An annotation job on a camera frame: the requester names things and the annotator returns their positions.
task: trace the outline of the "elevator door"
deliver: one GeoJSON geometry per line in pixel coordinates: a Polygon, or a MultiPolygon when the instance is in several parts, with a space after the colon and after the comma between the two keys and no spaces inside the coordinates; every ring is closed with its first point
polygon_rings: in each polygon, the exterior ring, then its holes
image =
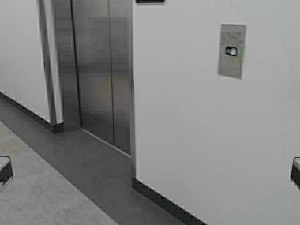
{"type": "Polygon", "coordinates": [[[82,128],[129,153],[131,0],[72,0],[82,128]]]}

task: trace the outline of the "gray floor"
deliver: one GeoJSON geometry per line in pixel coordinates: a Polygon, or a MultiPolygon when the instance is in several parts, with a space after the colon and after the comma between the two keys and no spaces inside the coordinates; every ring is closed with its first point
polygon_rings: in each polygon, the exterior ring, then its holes
{"type": "Polygon", "coordinates": [[[128,157],[82,130],[53,134],[2,99],[0,121],[119,225],[182,225],[131,188],[128,157]]]}
{"type": "Polygon", "coordinates": [[[0,224],[117,225],[2,123],[0,155],[15,174],[0,194],[0,224]]]}

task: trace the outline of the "metal wall plate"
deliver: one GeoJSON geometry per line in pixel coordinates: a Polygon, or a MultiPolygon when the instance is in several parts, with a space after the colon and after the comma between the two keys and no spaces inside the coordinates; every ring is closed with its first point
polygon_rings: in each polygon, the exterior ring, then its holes
{"type": "Polygon", "coordinates": [[[222,24],[219,75],[241,79],[245,51],[245,25],[222,24]]]}

